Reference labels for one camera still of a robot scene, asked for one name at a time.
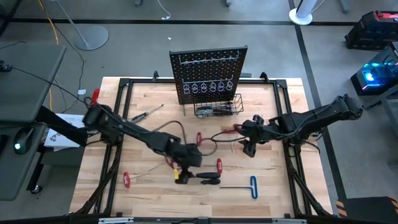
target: white cable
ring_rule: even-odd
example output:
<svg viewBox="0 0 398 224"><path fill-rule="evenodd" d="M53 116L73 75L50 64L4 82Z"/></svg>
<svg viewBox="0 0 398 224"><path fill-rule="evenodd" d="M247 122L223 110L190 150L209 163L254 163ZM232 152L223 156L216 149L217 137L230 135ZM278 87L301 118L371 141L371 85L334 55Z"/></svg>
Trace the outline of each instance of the white cable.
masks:
<svg viewBox="0 0 398 224"><path fill-rule="evenodd" d="M315 10L317 10L324 2L325 0L323 0L315 9L312 9L311 13L315 12Z"/></svg>
<svg viewBox="0 0 398 224"><path fill-rule="evenodd" d="M162 6L162 3L160 3L160 0L157 0L157 2L158 2L159 5L162 7L162 9L163 9L165 12L167 12L167 14L169 15L169 16L166 16L166 17L162 17L162 20L170 19L170 18L172 17L172 15Z"/></svg>

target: red handle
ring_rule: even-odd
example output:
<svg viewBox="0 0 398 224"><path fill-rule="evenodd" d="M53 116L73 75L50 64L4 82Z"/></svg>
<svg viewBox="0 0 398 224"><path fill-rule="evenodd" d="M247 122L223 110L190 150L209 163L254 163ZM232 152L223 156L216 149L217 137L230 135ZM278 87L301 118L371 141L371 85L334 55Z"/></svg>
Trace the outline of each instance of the red handle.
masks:
<svg viewBox="0 0 398 224"><path fill-rule="evenodd" d="M99 88L96 88L96 89L94 90L93 96L92 96L92 98L91 98L90 105L94 105L94 104L97 102L98 96L99 96L99 95L100 95L100 89L99 89Z"/></svg>
<svg viewBox="0 0 398 224"><path fill-rule="evenodd" d="M200 146L201 142L202 142L201 133L198 132L197 133L197 145Z"/></svg>
<svg viewBox="0 0 398 224"><path fill-rule="evenodd" d="M217 159L217 171L219 174L223 172L223 163L221 159Z"/></svg>
<svg viewBox="0 0 398 224"><path fill-rule="evenodd" d="M130 188L130 177L128 172L123 173L123 181L124 181L124 186L126 188Z"/></svg>

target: computer mouse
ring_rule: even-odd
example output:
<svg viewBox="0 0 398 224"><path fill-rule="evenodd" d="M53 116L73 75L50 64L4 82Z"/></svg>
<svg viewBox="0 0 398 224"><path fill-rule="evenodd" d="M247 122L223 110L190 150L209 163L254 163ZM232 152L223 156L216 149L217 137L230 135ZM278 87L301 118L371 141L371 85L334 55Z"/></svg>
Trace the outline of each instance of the computer mouse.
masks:
<svg viewBox="0 0 398 224"><path fill-rule="evenodd" d="M21 128L14 137L14 152L23 155L32 146L33 128Z"/></svg>

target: white paper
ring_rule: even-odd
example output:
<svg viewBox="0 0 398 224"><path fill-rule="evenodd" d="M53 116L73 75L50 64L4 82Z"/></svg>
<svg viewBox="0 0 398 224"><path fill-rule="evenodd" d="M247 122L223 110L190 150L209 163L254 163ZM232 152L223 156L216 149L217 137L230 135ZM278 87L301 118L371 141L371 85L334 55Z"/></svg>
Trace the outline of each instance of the white paper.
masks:
<svg viewBox="0 0 398 224"><path fill-rule="evenodd" d="M79 95L86 94L86 90L79 90L79 91L77 92L77 94L79 94Z"/></svg>
<svg viewBox="0 0 398 224"><path fill-rule="evenodd" d="M57 114L57 116L70 123L74 127L82 128L85 126L82 122L84 115ZM60 133L50 129L47 138L45 139L44 146L53 147L54 151L59 151L61 149L66 149L70 147L79 147L79 144L67 139Z"/></svg>

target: blue led light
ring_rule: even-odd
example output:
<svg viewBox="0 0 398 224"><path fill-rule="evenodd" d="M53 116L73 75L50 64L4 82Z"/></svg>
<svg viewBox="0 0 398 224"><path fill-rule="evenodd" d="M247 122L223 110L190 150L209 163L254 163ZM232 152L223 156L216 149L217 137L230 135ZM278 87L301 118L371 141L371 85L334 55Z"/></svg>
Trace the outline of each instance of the blue led light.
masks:
<svg viewBox="0 0 398 224"><path fill-rule="evenodd" d="M367 81L370 81L370 82L374 81L374 78L373 78L371 73L366 73L365 74L365 78L366 78Z"/></svg>

